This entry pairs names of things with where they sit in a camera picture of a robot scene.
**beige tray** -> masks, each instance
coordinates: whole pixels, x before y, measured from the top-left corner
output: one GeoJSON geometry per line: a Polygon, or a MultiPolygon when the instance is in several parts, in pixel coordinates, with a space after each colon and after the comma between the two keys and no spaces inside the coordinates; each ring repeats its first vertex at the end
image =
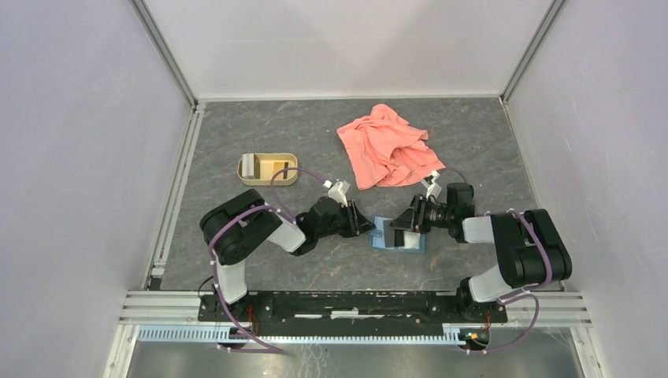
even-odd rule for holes
{"type": "MultiPolygon", "coordinates": [[[[286,168],[286,163],[288,163],[288,167],[297,167],[297,157],[293,154],[255,154],[255,157],[260,161],[259,179],[244,179],[241,177],[241,159],[239,159],[239,165],[236,168],[236,175],[239,180],[252,187],[268,187],[274,173],[286,168]]],[[[297,180],[297,172],[296,170],[287,171],[287,175],[278,176],[273,184],[282,187],[292,185],[297,180]]]]}

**white panel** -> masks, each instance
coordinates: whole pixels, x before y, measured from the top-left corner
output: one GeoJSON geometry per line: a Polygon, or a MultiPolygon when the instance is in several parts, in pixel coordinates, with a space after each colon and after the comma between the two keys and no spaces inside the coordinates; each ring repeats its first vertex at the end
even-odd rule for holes
{"type": "Polygon", "coordinates": [[[0,46],[0,376],[101,376],[189,107],[127,1],[3,1],[0,46]]]}
{"type": "Polygon", "coordinates": [[[149,0],[201,98],[498,94],[549,0],[149,0]]]}
{"type": "Polygon", "coordinates": [[[666,18],[659,0],[567,2],[510,100],[612,377],[668,368],[666,18]]]}

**coral cloth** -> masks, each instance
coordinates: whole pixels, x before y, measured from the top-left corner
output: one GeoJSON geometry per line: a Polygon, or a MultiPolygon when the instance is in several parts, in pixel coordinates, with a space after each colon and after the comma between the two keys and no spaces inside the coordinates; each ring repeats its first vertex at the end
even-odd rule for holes
{"type": "Polygon", "coordinates": [[[346,147],[360,190],[373,185],[403,187],[445,168],[423,140],[427,131],[409,126],[385,104],[336,130],[346,147]]]}

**gray floor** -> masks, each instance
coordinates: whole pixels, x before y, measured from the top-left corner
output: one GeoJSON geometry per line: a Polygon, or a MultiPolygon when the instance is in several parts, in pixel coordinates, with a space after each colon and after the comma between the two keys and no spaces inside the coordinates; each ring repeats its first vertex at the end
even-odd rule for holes
{"type": "MultiPolygon", "coordinates": [[[[385,103],[416,128],[429,131],[427,145],[441,161],[462,170],[475,186],[479,209],[500,211],[535,206],[518,147],[496,98],[421,98],[215,102],[207,104],[184,192],[162,283],[164,290],[196,289],[210,276],[206,245],[199,230],[204,213],[248,189],[236,176],[241,154],[289,152],[299,164],[330,180],[351,183],[348,198],[369,219],[395,217],[413,195],[411,187],[374,187],[358,191],[354,173],[336,129],[368,115],[385,103]]],[[[458,178],[448,173],[443,187],[458,178]]],[[[273,203],[267,187],[256,187],[273,203]]],[[[296,212],[309,209],[324,193],[320,184],[300,175],[280,196],[296,212]]],[[[427,235],[427,253],[397,254],[369,248],[366,236],[323,239],[316,250],[295,258],[271,243],[247,261],[251,290],[450,290],[467,276],[495,264],[489,246],[457,244],[445,230],[427,235]]]]}
{"type": "MultiPolygon", "coordinates": [[[[493,328],[492,347],[509,343],[519,332],[523,330],[493,328]]],[[[285,344],[279,347],[287,353],[239,355],[220,352],[205,343],[137,343],[128,377],[584,376],[568,328],[535,329],[517,346],[485,356],[467,357],[456,346],[285,344]]]]}

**black cable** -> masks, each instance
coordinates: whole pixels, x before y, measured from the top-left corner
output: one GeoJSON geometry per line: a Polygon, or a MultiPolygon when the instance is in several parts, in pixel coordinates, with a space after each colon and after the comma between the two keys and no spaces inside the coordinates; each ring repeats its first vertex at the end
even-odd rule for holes
{"type": "Polygon", "coordinates": [[[204,285],[206,285],[206,283],[209,282],[209,281],[211,281],[212,279],[213,279],[213,276],[207,278],[207,279],[204,280],[204,281],[202,282],[202,284],[200,284],[199,287],[197,288],[197,296],[199,297],[199,300],[201,300],[201,301],[204,300],[204,299],[202,298],[202,295],[200,294],[200,292],[202,291],[202,287],[204,287],[204,285]]]}

